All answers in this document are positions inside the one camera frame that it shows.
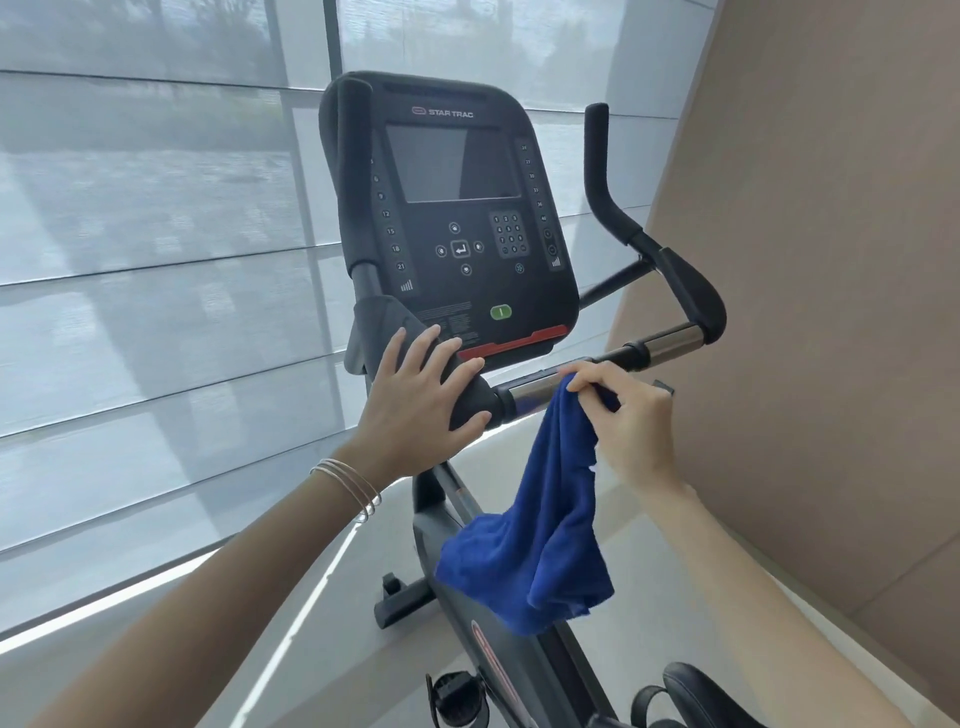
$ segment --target left hand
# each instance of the left hand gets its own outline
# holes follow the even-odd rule
[[[356,433],[333,455],[359,471],[378,491],[457,454],[483,434],[492,416],[478,412],[465,425],[450,430],[453,405],[480,374],[484,360],[464,362],[441,383],[446,363],[463,342],[453,338],[438,344],[424,363],[439,335],[438,326],[424,331],[398,367],[406,331],[394,334],[380,359]]]

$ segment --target exercise bike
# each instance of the exercise bike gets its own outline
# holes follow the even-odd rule
[[[441,339],[460,336],[460,355],[486,357],[488,371],[542,356],[572,331],[582,308],[653,271],[666,279],[687,321],[595,360],[640,371],[717,341],[727,323],[720,296],[613,202],[608,126],[607,105],[587,108],[585,190],[596,219],[637,260],[581,296],[540,147],[516,99],[488,85],[395,74],[358,71],[336,79],[321,101],[320,135],[356,294],[347,371],[369,382],[401,326],[410,342],[440,324]],[[453,357],[444,377],[459,364]],[[556,368],[498,386],[478,376],[458,400],[451,427],[481,410],[492,412],[488,429],[534,413],[560,379]],[[442,719],[455,728],[487,728],[489,698],[511,728],[624,726],[567,624],[519,637],[434,579],[443,544],[482,512],[449,463],[417,475],[413,499],[423,577],[405,584],[384,576],[373,612],[386,629],[436,600],[475,666],[475,674],[426,676],[434,725]],[[700,702],[738,709],[695,668],[671,666],[667,673],[667,691],[680,686],[670,692],[675,702],[675,692],[692,686]],[[662,690],[637,695],[634,725],[646,725],[646,704]],[[678,708],[691,728],[758,726],[697,722],[697,706]]]

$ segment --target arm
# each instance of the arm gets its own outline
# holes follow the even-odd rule
[[[577,362],[568,389],[604,456],[634,487],[646,513],[680,555],[757,702],[777,728],[908,728],[885,695],[841,655],[685,486],[674,463],[673,401],[613,364]],[[614,390],[604,407],[595,382]]]
[[[453,404],[483,360],[459,367],[441,384],[460,340],[443,342],[424,364],[438,334],[431,328],[419,336],[399,369],[404,333],[394,336],[354,437],[334,454],[377,491],[451,457],[490,420],[490,413],[480,413],[449,431]],[[196,725],[289,593],[359,513],[360,504],[338,480],[311,474],[161,599],[31,728]]]

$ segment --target sheer roller shade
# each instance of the sheer roller shade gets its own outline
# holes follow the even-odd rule
[[[334,67],[491,83],[537,129],[578,284],[583,107],[645,222],[707,36],[686,0],[11,0],[0,8],[0,632],[235,533],[357,422],[317,134]],[[624,29],[630,29],[624,36]],[[602,350],[617,297],[503,380]]]
[[[0,632],[231,535],[355,424],[325,38],[307,0],[0,9]]]

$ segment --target display screen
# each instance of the display screen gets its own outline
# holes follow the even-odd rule
[[[388,125],[387,136],[408,203],[519,197],[496,129]]]

